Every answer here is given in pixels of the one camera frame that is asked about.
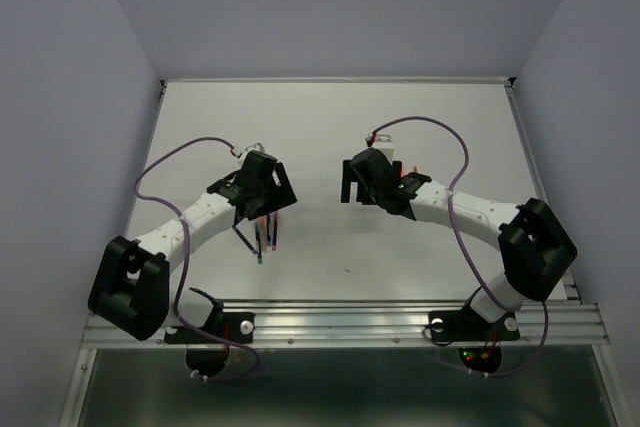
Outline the pink purple pen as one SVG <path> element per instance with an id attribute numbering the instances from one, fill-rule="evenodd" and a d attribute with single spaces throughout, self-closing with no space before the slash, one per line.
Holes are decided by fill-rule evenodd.
<path id="1" fill-rule="evenodd" d="M 273 214 L 273 221 L 272 221 L 272 235 L 271 235 L 272 251 L 277 250 L 278 232 L 279 232 L 279 212 L 276 211 Z"/>

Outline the green orange pen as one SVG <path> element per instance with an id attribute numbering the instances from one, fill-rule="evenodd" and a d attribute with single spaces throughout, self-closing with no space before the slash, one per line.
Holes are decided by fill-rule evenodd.
<path id="1" fill-rule="evenodd" d="M 256 236 L 256 243 L 257 243 L 257 261 L 258 264 L 262 264 L 263 263 L 263 235 L 262 235 L 262 228 L 261 228 L 261 222 L 260 220 L 256 220 L 255 221 L 255 236 Z"/>

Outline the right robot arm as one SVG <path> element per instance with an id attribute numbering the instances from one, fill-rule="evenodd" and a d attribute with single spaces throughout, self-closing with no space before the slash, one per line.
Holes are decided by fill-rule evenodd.
<path id="1" fill-rule="evenodd" d="M 503 272 L 481 281 L 460 313 L 463 331 L 482 337 L 508 312 L 526 301 L 546 301 L 577 258 L 577 248 L 547 203 L 490 201 L 455 193 L 431 177 L 400 174 L 380 150 L 367 148 L 343 162 L 341 201 L 376 205 L 390 215 L 449 227 L 457 241 L 468 235 L 499 251 Z"/>

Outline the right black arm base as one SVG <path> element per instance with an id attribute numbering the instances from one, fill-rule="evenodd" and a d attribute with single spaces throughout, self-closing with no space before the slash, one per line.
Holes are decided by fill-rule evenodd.
<path id="1" fill-rule="evenodd" d="M 496 374 L 501 366 L 501 343 L 521 338 L 513 313 L 491 323 L 467 307 L 430 312 L 423 336 L 436 347 L 456 344 L 461 367 L 487 376 Z"/>

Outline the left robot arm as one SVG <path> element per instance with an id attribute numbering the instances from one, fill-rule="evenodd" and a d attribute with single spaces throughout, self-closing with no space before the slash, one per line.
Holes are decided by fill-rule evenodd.
<path id="1" fill-rule="evenodd" d="M 240 168 L 160 227 L 106 246 L 88 297 L 89 310 L 142 341 L 169 315 L 170 277 L 187 267 L 185 256 L 241 222 L 254 221 L 297 202 L 284 164 L 259 150 Z"/>

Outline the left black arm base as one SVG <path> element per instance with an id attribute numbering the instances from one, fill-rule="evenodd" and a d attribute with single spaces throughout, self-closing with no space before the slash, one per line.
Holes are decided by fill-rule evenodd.
<path id="1" fill-rule="evenodd" d="M 181 317 L 181 325 L 166 331 L 169 345 L 184 344 L 185 365 L 191 379 L 206 384 L 226 383 L 254 374 L 262 364 L 260 353 L 252 346 L 255 314 L 250 311 L 226 312 L 224 302 L 202 289 L 189 290 L 206 299 L 211 309 L 200 326 Z"/>

